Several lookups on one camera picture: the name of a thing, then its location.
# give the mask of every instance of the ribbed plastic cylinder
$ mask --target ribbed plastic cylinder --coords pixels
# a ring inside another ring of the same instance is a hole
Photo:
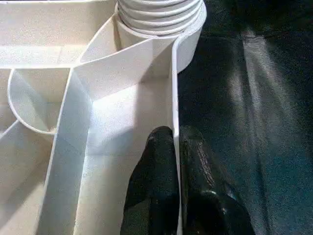
[[[131,29],[166,36],[184,31],[196,21],[202,0],[118,0],[119,16]]]

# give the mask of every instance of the white plastic structure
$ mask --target white plastic structure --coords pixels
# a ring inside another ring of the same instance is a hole
[[[206,18],[199,2],[162,37],[128,27],[115,0],[0,2],[0,235],[118,235],[158,126],[173,129],[179,171],[177,73]]]
[[[118,0],[119,15],[131,29],[164,36],[182,32],[201,13],[202,0]]]

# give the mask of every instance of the dark fabric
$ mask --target dark fabric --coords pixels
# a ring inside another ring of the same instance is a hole
[[[179,184],[173,133],[163,126],[149,135],[129,180],[120,234],[176,234],[178,216]]]
[[[203,133],[256,234],[313,234],[313,1],[206,6],[180,125]]]

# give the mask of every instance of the dark blue surface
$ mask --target dark blue surface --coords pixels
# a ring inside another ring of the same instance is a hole
[[[313,234],[313,1],[207,8],[180,124],[202,131],[256,234]]]

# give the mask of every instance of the black object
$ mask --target black object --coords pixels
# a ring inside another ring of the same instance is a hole
[[[174,235],[179,217],[179,184],[172,130],[148,137],[129,181],[121,235]]]
[[[254,235],[240,196],[225,179],[202,134],[180,129],[184,234]]]

